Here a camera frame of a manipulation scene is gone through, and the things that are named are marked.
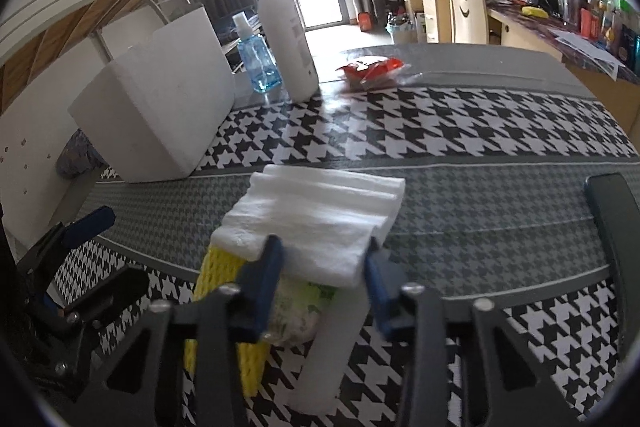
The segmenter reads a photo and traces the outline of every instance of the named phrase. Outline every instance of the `houndstooth tablecloth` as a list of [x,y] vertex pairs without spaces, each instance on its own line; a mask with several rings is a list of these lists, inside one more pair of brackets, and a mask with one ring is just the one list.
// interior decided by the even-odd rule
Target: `houndstooth tablecloth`
[[[492,294],[575,413],[587,413],[615,374],[618,327],[582,182],[622,172],[638,199],[636,150],[546,55],[418,45],[342,59],[383,53],[410,62],[410,80],[368,92],[324,84],[299,105],[241,104],[186,180],[127,185],[106,171],[81,215],[108,204],[116,225],[67,259],[56,276],[62,295],[72,301],[124,263],[146,267],[149,293],[108,327],[108,353],[151,299],[191,299],[210,232],[251,172],[280,163],[403,177],[406,195],[385,244],[392,258],[444,296]],[[460,425],[459,359],[449,342],[449,422]],[[339,397],[321,417],[287,406],[309,347],[271,350],[260,393],[248,400],[255,426],[393,424],[407,346],[384,343],[369,319]],[[188,423],[196,420],[194,399],[186,375]]]

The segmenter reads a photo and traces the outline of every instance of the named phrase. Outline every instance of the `bunk bed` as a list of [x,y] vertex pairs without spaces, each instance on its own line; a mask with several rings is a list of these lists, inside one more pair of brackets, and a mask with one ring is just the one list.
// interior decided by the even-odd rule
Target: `bunk bed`
[[[0,44],[35,16],[54,9],[56,5],[60,6],[62,0],[52,0],[20,19],[37,1],[40,0],[31,0],[0,22],[2,28],[11,21],[20,20],[0,38]],[[101,31],[114,21],[144,6],[150,6],[162,22],[168,24],[170,15],[163,9],[163,5],[169,1],[171,0],[80,0],[50,17],[0,57],[0,114],[38,74],[87,37],[94,38],[106,60],[111,60],[113,57]],[[232,47],[227,45],[225,49],[230,51]]]

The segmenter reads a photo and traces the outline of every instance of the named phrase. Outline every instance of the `screw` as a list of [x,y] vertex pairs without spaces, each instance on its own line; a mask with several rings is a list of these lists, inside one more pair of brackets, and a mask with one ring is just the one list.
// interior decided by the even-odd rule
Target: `screw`
[[169,301],[153,301],[149,304],[149,311],[152,313],[164,313],[171,309],[171,302]]
[[486,297],[476,299],[474,301],[474,306],[476,307],[476,310],[480,310],[481,312],[490,312],[495,307],[494,302]]
[[424,286],[417,282],[405,283],[400,289],[402,290],[402,293],[408,297],[417,297],[424,293]]
[[56,375],[58,375],[59,377],[64,377],[67,369],[68,367],[65,362],[58,362],[55,369]]
[[78,322],[78,320],[80,320],[80,315],[78,315],[76,312],[71,312],[66,316],[66,321],[68,324],[73,325]]
[[220,286],[218,290],[220,290],[222,295],[233,296],[238,295],[242,291],[242,288],[234,282],[228,282]]
[[275,340],[276,336],[271,333],[271,331],[265,331],[260,335],[260,340],[265,341],[266,343],[272,343]]

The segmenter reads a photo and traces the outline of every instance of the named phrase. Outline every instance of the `yellow foam net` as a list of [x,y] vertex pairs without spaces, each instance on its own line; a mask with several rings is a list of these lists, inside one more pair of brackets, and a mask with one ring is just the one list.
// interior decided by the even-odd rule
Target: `yellow foam net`
[[[209,247],[193,291],[193,300],[202,299],[221,284],[235,280],[238,270],[244,263],[246,263],[244,259],[220,248]],[[195,372],[196,346],[196,341],[187,341],[184,348],[184,366],[192,375]],[[237,344],[237,346],[242,391],[245,397],[254,397],[258,394],[258,386],[262,381],[264,364],[269,355],[270,345],[261,342],[259,344]]]

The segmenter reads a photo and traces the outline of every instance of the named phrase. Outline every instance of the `white cloth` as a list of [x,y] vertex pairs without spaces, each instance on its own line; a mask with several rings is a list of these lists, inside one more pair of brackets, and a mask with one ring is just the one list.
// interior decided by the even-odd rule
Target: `white cloth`
[[302,280],[356,287],[370,238],[383,243],[396,220],[404,179],[268,165],[211,234],[211,244],[247,261],[266,237],[281,238],[284,271]]

